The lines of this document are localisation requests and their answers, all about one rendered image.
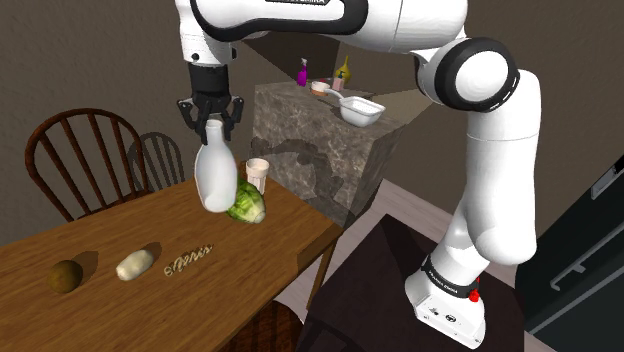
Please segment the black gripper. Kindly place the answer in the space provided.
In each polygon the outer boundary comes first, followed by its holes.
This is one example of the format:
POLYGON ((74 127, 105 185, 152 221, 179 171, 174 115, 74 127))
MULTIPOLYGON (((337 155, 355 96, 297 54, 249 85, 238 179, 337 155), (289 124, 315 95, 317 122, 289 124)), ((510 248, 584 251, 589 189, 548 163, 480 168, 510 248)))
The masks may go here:
POLYGON ((224 123, 224 138, 231 140, 231 132, 241 121, 244 99, 233 96, 229 90, 228 66, 198 66, 188 64, 192 95, 191 98, 176 102, 178 109, 189 129, 193 130, 207 145, 206 124, 209 114, 221 113, 224 123), (232 111, 227 107, 232 104, 232 111))

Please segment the white bottle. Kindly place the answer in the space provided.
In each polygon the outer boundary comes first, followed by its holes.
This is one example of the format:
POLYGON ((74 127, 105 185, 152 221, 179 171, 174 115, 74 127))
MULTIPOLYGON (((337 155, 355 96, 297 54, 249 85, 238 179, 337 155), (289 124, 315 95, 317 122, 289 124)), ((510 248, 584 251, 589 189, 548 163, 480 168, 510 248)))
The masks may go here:
POLYGON ((223 123, 209 119, 205 125, 207 142, 200 147, 194 165, 194 179, 203 207, 213 213, 233 206, 237 192, 237 167, 224 139, 223 123))

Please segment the white cup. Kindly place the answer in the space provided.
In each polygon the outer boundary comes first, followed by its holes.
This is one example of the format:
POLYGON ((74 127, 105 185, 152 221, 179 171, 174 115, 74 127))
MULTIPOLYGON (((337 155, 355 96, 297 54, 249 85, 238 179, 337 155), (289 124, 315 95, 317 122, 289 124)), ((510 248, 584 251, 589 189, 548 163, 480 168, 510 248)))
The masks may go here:
POLYGON ((266 178, 270 164, 262 158, 251 158, 245 163, 247 181, 252 184, 260 194, 264 194, 266 178))

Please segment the grey spindle-back chair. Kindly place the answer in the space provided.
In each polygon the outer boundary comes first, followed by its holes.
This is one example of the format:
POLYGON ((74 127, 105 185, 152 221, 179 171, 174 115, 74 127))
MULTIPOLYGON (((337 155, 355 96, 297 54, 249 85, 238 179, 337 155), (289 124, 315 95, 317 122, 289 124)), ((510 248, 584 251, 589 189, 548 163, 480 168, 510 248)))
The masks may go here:
POLYGON ((140 136, 150 192, 171 187, 186 180, 179 147, 160 132, 140 136))

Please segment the green lettuce head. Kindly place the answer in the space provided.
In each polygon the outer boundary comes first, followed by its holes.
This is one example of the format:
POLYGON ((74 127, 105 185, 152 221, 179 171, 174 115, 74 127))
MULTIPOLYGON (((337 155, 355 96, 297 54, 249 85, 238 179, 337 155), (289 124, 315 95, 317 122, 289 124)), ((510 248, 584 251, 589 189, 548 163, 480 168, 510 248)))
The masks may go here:
POLYGON ((259 224, 266 216, 264 198, 254 185, 238 177, 235 203, 227 214, 238 221, 259 224))

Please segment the marble kitchen counter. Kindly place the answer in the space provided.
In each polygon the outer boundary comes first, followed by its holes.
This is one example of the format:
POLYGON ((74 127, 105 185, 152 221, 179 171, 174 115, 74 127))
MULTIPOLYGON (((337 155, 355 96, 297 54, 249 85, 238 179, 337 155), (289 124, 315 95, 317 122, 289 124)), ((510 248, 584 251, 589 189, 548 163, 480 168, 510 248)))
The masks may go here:
POLYGON ((273 180, 347 228, 372 204, 404 127, 386 112, 356 127, 334 97, 293 81, 262 84, 249 156, 267 160, 273 180))

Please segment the pale potato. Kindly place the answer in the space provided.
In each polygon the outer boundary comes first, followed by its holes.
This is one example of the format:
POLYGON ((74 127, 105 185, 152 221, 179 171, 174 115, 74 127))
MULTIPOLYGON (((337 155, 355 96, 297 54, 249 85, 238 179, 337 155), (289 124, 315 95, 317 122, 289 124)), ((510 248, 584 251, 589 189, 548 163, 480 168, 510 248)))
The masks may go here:
POLYGON ((153 262, 154 256, 149 250, 135 251, 117 265, 117 277, 122 281, 134 280, 148 270, 153 262))

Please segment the wooden table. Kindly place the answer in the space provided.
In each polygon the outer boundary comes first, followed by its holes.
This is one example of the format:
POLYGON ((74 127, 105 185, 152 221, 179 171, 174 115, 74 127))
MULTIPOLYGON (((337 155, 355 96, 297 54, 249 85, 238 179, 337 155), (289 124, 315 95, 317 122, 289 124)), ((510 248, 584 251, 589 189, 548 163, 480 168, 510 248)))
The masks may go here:
POLYGON ((259 224, 207 212, 193 181, 0 247, 0 352, 214 352, 301 274, 341 228, 280 184, 266 185, 259 224), (210 254, 170 277, 182 253, 210 254), (131 281, 116 267, 149 250, 131 281), (73 260, 79 287, 47 284, 73 260))

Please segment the brown kiwi fruit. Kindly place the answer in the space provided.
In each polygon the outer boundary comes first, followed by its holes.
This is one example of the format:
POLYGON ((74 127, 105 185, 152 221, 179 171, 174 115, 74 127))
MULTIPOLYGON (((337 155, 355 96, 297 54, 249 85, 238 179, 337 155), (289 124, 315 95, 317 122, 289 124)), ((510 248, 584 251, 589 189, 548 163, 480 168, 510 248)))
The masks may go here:
POLYGON ((82 279, 82 266, 73 260, 63 260, 51 267, 47 284, 54 292, 65 294, 79 287, 82 279))

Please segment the brown woven-seat chair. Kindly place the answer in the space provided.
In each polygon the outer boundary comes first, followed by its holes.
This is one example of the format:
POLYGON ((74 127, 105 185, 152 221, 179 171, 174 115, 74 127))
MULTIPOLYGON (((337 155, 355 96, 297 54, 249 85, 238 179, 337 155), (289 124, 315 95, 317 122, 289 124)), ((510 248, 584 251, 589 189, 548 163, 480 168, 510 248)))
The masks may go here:
POLYGON ((295 352, 302 329, 294 311, 272 301, 218 352, 295 352))

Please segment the dark robot stand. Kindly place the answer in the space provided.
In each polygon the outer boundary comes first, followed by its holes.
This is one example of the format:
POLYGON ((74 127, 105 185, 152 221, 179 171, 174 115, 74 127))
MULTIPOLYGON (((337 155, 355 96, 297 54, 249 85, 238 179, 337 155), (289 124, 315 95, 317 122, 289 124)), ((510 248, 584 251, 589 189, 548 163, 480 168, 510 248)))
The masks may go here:
POLYGON ((524 352, 522 301, 485 272, 486 334, 471 350, 418 321, 404 292, 435 243, 384 216, 319 289, 296 352, 524 352))

